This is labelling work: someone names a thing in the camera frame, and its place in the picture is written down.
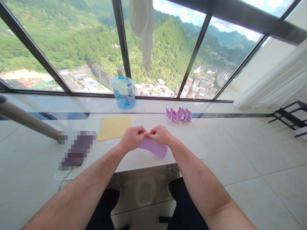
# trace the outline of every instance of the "forearm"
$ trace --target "forearm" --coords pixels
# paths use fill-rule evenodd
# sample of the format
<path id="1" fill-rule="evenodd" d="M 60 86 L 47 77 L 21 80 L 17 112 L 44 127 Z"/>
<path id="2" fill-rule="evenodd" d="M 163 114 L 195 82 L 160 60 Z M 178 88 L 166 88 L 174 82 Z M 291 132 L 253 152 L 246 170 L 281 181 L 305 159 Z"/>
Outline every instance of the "forearm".
<path id="1" fill-rule="evenodd" d="M 231 197 L 211 170 L 176 138 L 169 144 L 187 190 L 203 218 L 231 202 Z"/>
<path id="2" fill-rule="evenodd" d="M 57 192 L 23 229 L 85 229 L 125 154 L 114 147 Z"/>

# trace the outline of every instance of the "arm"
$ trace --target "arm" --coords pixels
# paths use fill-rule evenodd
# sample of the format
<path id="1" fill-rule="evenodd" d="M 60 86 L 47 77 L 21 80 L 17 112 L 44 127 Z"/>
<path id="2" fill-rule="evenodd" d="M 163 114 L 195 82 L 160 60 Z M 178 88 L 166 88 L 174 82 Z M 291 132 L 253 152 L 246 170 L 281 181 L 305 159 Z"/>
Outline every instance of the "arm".
<path id="1" fill-rule="evenodd" d="M 166 127 L 152 128 L 149 138 L 172 150 L 189 195 L 210 230 L 256 229 L 211 170 Z"/>
<path id="2" fill-rule="evenodd" d="M 57 192 L 23 229 L 85 229 L 119 163 L 147 135 L 142 126 L 128 128 L 117 146 Z"/>

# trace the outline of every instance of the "yellow paper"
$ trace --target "yellow paper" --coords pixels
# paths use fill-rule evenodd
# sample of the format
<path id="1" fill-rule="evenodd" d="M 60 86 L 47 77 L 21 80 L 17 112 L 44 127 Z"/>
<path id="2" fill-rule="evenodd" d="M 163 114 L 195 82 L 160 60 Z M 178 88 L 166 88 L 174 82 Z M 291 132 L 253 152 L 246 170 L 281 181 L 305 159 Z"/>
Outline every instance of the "yellow paper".
<path id="1" fill-rule="evenodd" d="M 122 137 L 126 129 L 131 127 L 131 116 L 104 117 L 101 119 L 97 140 L 105 141 Z"/>

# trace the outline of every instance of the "person's left hand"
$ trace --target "person's left hand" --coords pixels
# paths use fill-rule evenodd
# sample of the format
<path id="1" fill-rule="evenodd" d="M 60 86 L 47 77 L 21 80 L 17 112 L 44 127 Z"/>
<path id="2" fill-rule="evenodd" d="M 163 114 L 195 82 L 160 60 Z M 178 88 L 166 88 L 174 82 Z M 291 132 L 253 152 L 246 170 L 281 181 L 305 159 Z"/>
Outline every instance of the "person's left hand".
<path id="1" fill-rule="evenodd" d="M 127 128 L 118 145 L 128 153 L 139 147 L 145 137 L 148 137 L 148 132 L 143 126 L 130 127 Z"/>

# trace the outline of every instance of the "marble floor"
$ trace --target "marble floor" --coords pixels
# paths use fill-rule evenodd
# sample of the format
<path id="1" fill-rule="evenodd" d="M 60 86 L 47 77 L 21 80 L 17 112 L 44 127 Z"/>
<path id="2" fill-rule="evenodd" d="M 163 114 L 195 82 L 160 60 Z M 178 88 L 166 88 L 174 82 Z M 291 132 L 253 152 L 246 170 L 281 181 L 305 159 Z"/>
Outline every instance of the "marble floor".
<path id="1" fill-rule="evenodd" d="M 137 100 L 123 111 L 111 98 L 5 96 L 28 112 L 165 113 L 180 106 L 193 113 L 272 112 L 160 100 Z M 307 142 L 279 121 L 268 124 L 271 119 L 193 118 L 192 124 L 208 154 L 203 162 L 258 229 L 307 230 Z M 86 121 L 44 120 L 58 130 L 82 130 Z M 53 175 L 61 157 L 56 141 L 0 120 L 0 229 L 21 228 L 57 192 L 60 182 Z M 121 173 L 123 197 L 111 213 L 115 228 L 166 229 L 158 217 L 172 216 L 176 207 L 167 194 L 168 176 L 166 166 Z"/>

